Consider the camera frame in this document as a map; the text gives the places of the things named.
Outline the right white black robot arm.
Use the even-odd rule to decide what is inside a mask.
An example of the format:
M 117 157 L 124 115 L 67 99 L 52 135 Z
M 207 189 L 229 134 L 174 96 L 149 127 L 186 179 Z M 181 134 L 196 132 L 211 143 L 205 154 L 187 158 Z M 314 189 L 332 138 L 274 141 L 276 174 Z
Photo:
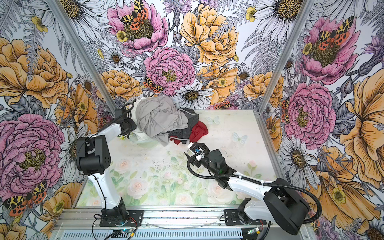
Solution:
M 185 155 L 193 176 L 214 180 L 222 189 L 247 195 L 237 209 L 242 224 L 263 220 L 275 222 L 288 234 L 299 233 L 310 207 L 295 186 L 282 178 L 263 181 L 248 177 L 228 166 L 220 150 L 211 151 L 203 143 L 190 143 Z

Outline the white cloth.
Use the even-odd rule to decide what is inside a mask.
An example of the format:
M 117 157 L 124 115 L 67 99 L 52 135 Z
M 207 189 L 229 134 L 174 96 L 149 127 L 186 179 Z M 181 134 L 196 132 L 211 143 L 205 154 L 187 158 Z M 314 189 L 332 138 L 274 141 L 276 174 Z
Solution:
M 143 132 L 139 128 L 139 124 L 137 123 L 137 119 L 133 118 L 134 123 L 137 125 L 137 128 L 133 130 L 132 135 L 136 139 L 136 142 L 138 143 L 148 143 L 153 142 L 154 140 L 150 138 L 145 132 Z

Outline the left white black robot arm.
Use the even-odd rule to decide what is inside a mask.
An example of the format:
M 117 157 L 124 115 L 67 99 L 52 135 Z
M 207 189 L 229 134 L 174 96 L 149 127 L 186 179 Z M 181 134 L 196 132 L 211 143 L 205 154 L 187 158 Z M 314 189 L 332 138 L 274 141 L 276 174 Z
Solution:
M 132 120 L 134 104 L 126 104 L 115 110 L 115 117 L 92 135 L 76 140 L 76 166 L 88 177 L 101 198 L 102 226 L 138 226 L 126 209 L 123 198 L 118 194 L 109 168 L 112 157 L 109 143 L 121 135 L 129 135 L 137 128 Z

